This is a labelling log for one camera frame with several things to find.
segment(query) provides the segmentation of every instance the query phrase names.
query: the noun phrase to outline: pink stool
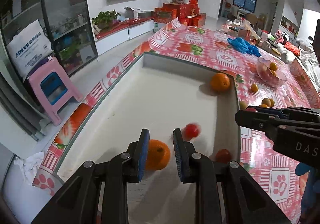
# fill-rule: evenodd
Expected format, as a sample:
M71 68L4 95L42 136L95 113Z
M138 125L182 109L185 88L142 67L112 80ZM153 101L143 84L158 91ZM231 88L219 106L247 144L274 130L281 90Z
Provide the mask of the pink stool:
M73 85L63 67L55 57L39 67L28 78L29 83L39 102L47 112L55 126L62 120L58 116L61 109L71 97L81 102L83 95Z

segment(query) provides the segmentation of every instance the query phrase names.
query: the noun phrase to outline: open box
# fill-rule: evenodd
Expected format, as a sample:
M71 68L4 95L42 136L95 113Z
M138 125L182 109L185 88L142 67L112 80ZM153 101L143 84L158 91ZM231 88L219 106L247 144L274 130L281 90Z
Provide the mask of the open box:
M84 161L111 160L147 128L150 139L169 146L171 159L163 170L146 172L139 184L128 183L129 222L193 223L195 185L180 183L173 130L197 122L201 134L191 141L197 152L214 158L218 150L228 149L233 160L240 157L236 84L229 76L230 89L215 94L209 84L215 73L218 71L188 61L144 53L90 112L67 146L58 176L66 181Z

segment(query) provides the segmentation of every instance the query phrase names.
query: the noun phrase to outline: glass bowl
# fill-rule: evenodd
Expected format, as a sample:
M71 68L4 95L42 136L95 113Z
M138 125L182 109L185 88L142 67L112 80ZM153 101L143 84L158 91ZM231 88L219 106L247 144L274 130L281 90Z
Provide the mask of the glass bowl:
M269 68L271 60L264 57L259 57L257 62L257 73L259 77L271 87L280 87L287 81L287 76L279 69L276 71L276 76L271 73Z

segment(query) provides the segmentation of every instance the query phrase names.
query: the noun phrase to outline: metal bolt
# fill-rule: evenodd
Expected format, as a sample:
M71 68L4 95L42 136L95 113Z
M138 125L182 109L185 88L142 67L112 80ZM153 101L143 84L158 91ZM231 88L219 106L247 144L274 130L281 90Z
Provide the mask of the metal bolt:
M92 161L86 161L86 162L83 163L83 166L84 166L85 168L90 168L92 165L93 165L93 162L92 162Z
M123 152L123 153L120 155L120 157L121 157L122 159L128 159L128 158L130 157L130 154L129 154L128 152Z
M198 153L198 152L195 152L195 153L192 154L192 158L193 159L201 159L201 154Z
M230 162L229 165L233 169L237 169L239 167L239 163L237 163L236 161Z

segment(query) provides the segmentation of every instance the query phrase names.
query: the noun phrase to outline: bag with blue text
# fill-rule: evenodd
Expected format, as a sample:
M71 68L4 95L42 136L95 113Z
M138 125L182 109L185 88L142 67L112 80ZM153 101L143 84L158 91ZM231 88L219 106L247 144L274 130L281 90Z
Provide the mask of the bag with blue text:
M51 42L45 36L38 20L14 36L7 49L23 81L36 64L53 52Z

